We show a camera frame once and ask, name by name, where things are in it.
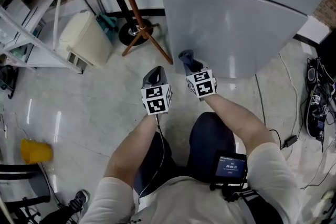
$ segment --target refrigerator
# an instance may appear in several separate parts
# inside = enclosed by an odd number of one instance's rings
[[[176,72],[193,49],[215,76],[248,78],[267,64],[321,0],[163,0]]]

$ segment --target dark shorts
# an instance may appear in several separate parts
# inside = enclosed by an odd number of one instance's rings
[[[163,156],[162,139],[165,153],[160,167]],[[152,193],[169,179],[177,176],[191,176],[199,181],[210,183],[210,171],[216,151],[236,152],[232,131],[213,112],[201,114],[191,130],[190,154],[186,167],[175,164],[167,140],[162,139],[156,132],[148,153],[135,176],[134,189],[139,194],[158,172],[141,197]]]

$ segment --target teal object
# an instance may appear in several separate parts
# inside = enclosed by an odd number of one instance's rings
[[[97,22],[100,25],[101,29],[103,29],[109,40],[112,42],[115,33],[119,30],[118,19],[115,17],[108,17],[105,14],[99,14],[97,16]]]

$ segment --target cable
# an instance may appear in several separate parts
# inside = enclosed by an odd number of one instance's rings
[[[301,114],[301,119],[302,119],[302,123],[301,123],[301,127],[300,127],[300,130],[298,132],[298,139],[299,139],[299,136],[300,136],[300,133],[301,133],[301,130],[302,130],[302,127],[303,127],[303,124],[304,124],[304,118],[303,118],[303,115],[302,115],[302,105],[308,100],[308,97],[300,104],[300,114]]]
[[[3,125],[4,132],[6,132],[4,116],[2,115],[2,113],[0,115],[1,115],[1,118],[2,118],[2,125]]]
[[[325,151],[324,151],[324,153],[323,153],[323,155],[322,155],[322,160],[321,160],[319,166],[317,167],[317,170],[316,170],[316,173],[315,173],[313,179],[312,179],[312,180],[311,180],[305,187],[302,187],[302,188],[300,188],[300,189],[305,190],[306,188],[308,188],[308,187],[310,187],[310,186],[314,186],[314,185],[310,185],[310,183],[312,183],[312,182],[314,181],[314,179],[316,178],[317,173],[318,173],[318,171],[319,171],[319,169],[320,169],[320,166],[321,166],[321,164],[322,164],[322,162],[323,162],[324,156],[325,156],[325,154],[326,154],[328,148],[329,148],[329,147],[331,146],[331,144],[332,144],[333,142],[335,142],[335,141],[336,141],[336,139],[334,139],[333,141],[331,141],[330,144],[329,144],[329,146],[325,149]]]
[[[17,124],[17,117],[16,117],[16,113],[15,112],[13,112],[14,113],[14,116],[15,116],[15,124],[16,124],[16,127],[21,131],[21,132],[24,132],[25,133],[25,135],[26,135],[26,137],[28,138],[28,139],[30,139],[30,137],[29,137],[29,135],[26,133],[26,131],[25,130],[23,130],[23,129],[21,129],[20,127],[19,127],[19,125]]]
[[[263,96],[261,95],[261,90],[260,90],[260,86],[259,86],[259,81],[258,81],[258,77],[257,77],[257,74],[255,74],[255,77],[256,77],[256,81],[257,81],[257,86],[258,86],[258,90],[259,90],[259,95],[260,95],[260,102],[261,102],[261,108],[263,110],[263,117],[264,117],[264,125],[266,126],[266,117],[265,117],[265,110],[264,110],[264,103],[263,103]],[[279,142],[280,142],[280,150],[283,149],[282,147],[282,141],[281,141],[281,138],[280,138],[280,135],[278,133],[277,130],[275,129],[271,129],[269,130],[269,132],[271,131],[275,131],[279,137]]]
[[[257,74],[255,74],[256,77],[256,81],[257,81],[257,86],[258,86],[258,90],[259,90],[259,95],[260,95],[260,101],[261,101],[261,108],[263,110],[263,117],[264,117],[264,125],[266,126],[266,118],[265,118],[265,112],[264,112],[264,104],[263,104],[263,98],[261,97],[261,90],[260,90],[260,86],[259,86],[259,81],[258,81],[258,77]]]
[[[280,149],[283,149],[283,148],[282,148],[281,138],[280,138],[280,135],[279,135],[278,131],[275,130],[275,129],[271,129],[271,130],[269,130],[269,132],[271,132],[271,131],[275,131],[275,132],[277,133],[277,135],[278,135],[278,137],[279,137],[279,142],[280,142]]]
[[[333,118],[334,118],[334,121],[332,122],[332,123],[329,123],[328,122],[328,120],[327,120],[327,118],[325,118],[325,120],[326,120],[326,122],[327,122],[327,125],[332,125],[332,124],[334,124],[335,122],[336,122],[336,120],[335,120],[335,116],[330,112],[330,114],[333,116]]]
[[[161,138],[161,141],[162,141],[162,148],[163,148],[163,154],[162,154],[162,160],[161,160],[161,164],[159,165],[157,171],[155,172],[155,174],[153,175],[152,179],[149,181],[149,183],[147,184],[147,186],[140,192],[139,194],[139,197],[138,197],[138,204],[140,204],[140,198],[141,198],[141,195],[143,194],[143,192],[149,187],[149,185],[151,184],[151,182],[153,181],[154,177],[157,175],[157,173],[159,172],[162,164],[163,164],[163,161],[164,161],[164,155],[165,155],[165,149],[164,149],[164,141],[163,141],[163,134],[162,134],[162,131],[161,131],[161,127],[160,127],[160,123],[159,123],[159,118],[157,116],[157,114],[155,115],[155,120],[156,120],[156,123],[157,123],[157,126],[159,128],[159,131],[160,131],[160,138]]]
[[[279,52],[279,56],[280,56],[280,59],[281,59],[283,65],[284,65],[285,68],[286,68],[286,71],[287,71],[287,74],[288,74],[290,83],[292,84],[292,87],[293,87],[293,89],[295,90],[295,96],[296,96],[295,120],[294,120],[294,125],[293,125],[293,129],[292,129],[292,134],[291,134],[291,135],[293,135],[293,133],[294,133],[294,129],[295,129],[295,127],[296,127],[297,119],[298,119],[298,101],[299,101],[299,94],[298,94],[298,91],[297,91],[297,89],[295,88],[295,86],[294,86],[294,84],[293,84],[293,82],[292,82],[292,77],[291,77],[291,75],[290,75],[289,69],[288,69],[288,67],[287,67],[287,65],[286,65],[286,63],[285,63],[285,61],[283,60],[283,58],[282,58],[280,52]]]
[[[43,163],[40,163],[40,164],[41,164],[41,166],[42,166],[42,169],[43,169],[43,172],[44,172],[44,177],[45,177],[45,179],[46,179],[46,181],[47,181],[47,183],[48,183],[48,185],[49,185],[49,188],[50,188],[50,190],[51,190],[51,193],[52,193],[52,195],[54,196],[55,200],[58,202],[57,207],[58,207],[59,209],[65,207],[65,205],[64,205],[64,204],[57,198],[56,193],[55,193],[53,187],[51,186],[49,177],[48,177],[48,175],[47,175],[47,172],[46,172],[46,170],[45,170],[45,168],[44,168]],[[76,214],[76,216],[77,216],[77,218],[78,218],[77,221],[74,221],[72,217],[71,217],[68,221],[70,221],[70,223],[78,223],[78,221],[79,221],[79,217],[78,217],[77,214]]]
[[[315,185],[315,184],[307,185],[306,187],[301,188],[301,189],[305,190],[305,189],[308,188],[308,187],[319,187],[319,186],[323,183],[323,181],[325,181],[325,179],[326,179],[327,176],[329,175],[331,169],[332,169],[335,165],[336,165],[336,162],[330,167],[330,169],[329,169],[329,171],[327,172],[326,176],[324,177],[324,179],[323,179],[320,183],[318,183],[317,185]]]

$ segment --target yellow container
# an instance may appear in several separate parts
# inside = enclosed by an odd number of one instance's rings
[[[21,156],[26,164],[48,162],[53,157],[53,150],[48,144],[32,140],[21,140]]]

